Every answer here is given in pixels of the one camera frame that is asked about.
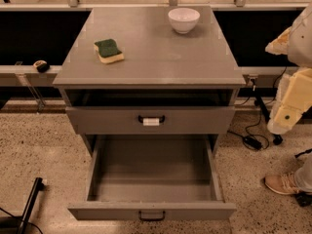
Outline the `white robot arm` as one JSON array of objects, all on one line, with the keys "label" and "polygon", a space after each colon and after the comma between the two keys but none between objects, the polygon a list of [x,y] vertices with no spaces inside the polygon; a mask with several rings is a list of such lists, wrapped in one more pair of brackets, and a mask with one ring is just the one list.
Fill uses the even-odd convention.
[{"label": "white robot arm", "polygon": [[282,135],[312,106],[312,4],[309,4],[292,25],[270,42],[265,51],[287,55],[299,69],[280,80],[276,102],[267,123],[270,133]]}]

